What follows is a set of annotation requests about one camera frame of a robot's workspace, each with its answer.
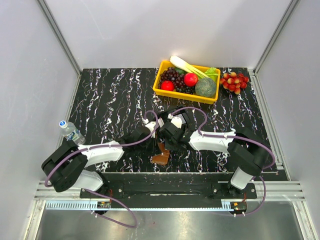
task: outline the water bottle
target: water bottle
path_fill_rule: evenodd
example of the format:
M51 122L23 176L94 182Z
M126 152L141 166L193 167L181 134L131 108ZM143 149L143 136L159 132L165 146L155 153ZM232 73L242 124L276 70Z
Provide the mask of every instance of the water bottle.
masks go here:
M66 138L67 141L72 140L77 145L83 145L86 139L72 122L61 121L59 123L60 134Z

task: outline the aluminum frame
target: aluminum frame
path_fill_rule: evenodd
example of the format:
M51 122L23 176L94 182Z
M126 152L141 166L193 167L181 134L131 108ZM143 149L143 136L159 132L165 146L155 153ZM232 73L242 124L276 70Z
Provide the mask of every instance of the aluminum frame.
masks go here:
M36 239L41 218L45 210L46 201L34 200L32 204L33 204L33 207L32 207L29 222L23 237L24 240Z
M254 68L255 73L258 73L259 70L261 69L261 67L264 64L265 60L267 59L271 49L275 45L275 43L276 43L278 37L280 36L281 32L283 31L283 29L286 27L287 22L289 21L291 15L295 11L299 2L300 2L300 0L291 0L291 2L289 3L288 7L286 8L286 10L285 10L285 12L284 12L279 24L278 24L278 26L276 27L271 39L269 40L266 48L264 49L263 54L261 55L259 61L257 62L256 66Z
M53 34L55 35L56 39L58 40L58 42L60 43L60 46L62 48L62 50L64 51L66 57L68 58L72 68L74 69L74 71L76 72L76 74L78 76L81 75L82 73L82 69L80 68L76 58L74 57L74 55L72 54L64 36L61 33L60 28L58 27L58 24L52 14L52 12L50 11L48 4L46 3L45 0L36 0L36 2L39 4L39 7L44 15L44 17L46 18L48 24L50 25Z
M295 215L298 219L300 229L305 240L315 239L318 240L315 225L312 222L307 203L305 201L296 201L292 203Z
M285 154L280 146L278 134L277 134L274 122L272 120L270 110L267 105L266 97L259 81L259 77L256 73L254 73L253 69L248 69L248 72L249 72L250 80L255 92L256 100L260 108L260 112L264 122L265 130L271 145L271 149L275 153L276 163L283 164L286 176L288 177L289 180L291 180L290 173L288 171L288 167L285 161Z
M219 181L218 183L227 183L227 181ZM257 199L247 199L247 202L256 202L262 199L264 194L264 187L261 181L254 181L256 189ZM302 192L301 185L298 181L265 181L266 187L266 198L267 202L279 202L279 201L290 201L290 202L305 202L305 197ZM35 201L96 201L101 198L80 198L80 189L71 187L63 192L56 192L53 188L45 187L45 182L40 181L38 188L35 192ZM242 199L224 199L227 202L239 202Z

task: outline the yellow basket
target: yellow basket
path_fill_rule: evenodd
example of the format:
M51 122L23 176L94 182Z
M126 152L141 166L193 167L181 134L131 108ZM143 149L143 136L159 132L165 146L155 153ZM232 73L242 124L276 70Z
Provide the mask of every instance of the yellow basket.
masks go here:
M209 67L206 66L196 66L192 65L196 69L199 69L201 72L205 72L209 69ZM171 97L171 98L176 98L176 99L184 99L184 100L189 100L189 101L194 101L194 102L199 102L199 103L205 103L205 104L213 104L214 102L217 101L218 99L218 93L219 93L219 82L220 82L220 70L216 69L216 73L218 74L217 79L216 79L216 92L214 97L204 97L204 96L198 96L198 95L192 95L192 94L187 94L187 93L181 93L181 92L176 92L174 91L167 91L167 90L162 90L158 89L158 83L160 80L160 74L162 74L165 70L167 70L170 67L174 67L174 65L170 61L162 61L158 74L156 75L154 84L153 84L153 91L155 91L155 94L160 95L160 96L166 96L166 97Z

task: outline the celery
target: celery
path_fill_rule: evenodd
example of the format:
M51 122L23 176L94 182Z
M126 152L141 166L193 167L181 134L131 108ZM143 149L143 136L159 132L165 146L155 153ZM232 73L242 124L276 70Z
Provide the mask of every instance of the celery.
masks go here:
M203 78L209 78L206 74L204 74L202 71L198 70L194 66L190 65L186 61L182 60L178 56L171 56L170 62L177 68L182 69L186 71L187 73L193 73L196 74L199 79Z
M207 71L204 72L204 74L207 74L209 78L211 78L215 83L217 83L219 74L216 72L215 67L210 67Z

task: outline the black marble table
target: black marble table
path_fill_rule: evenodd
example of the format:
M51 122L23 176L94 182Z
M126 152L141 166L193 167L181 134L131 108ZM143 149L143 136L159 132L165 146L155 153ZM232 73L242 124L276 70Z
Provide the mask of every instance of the black marble table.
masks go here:
M220 68L221 73L236 72L250 77L246 68ZM219 90L214 104L204 104L158 96L152 90L157 68L84 69L69 120L86 138L86 144L107 143L142 126L147 110L160 112L168 106L192 106L204 110L208 123L202 130L229 132L236 127L250 128L268 144L268 136L250 83L240 95ZM198 111L193 117L199 126L204 117ZM122 157L119 161L97 164L101 172L227 172L227 154L213 151L171 152L166 166L151 163L151 155L143 152ZM266 172L276 171L274 165Z

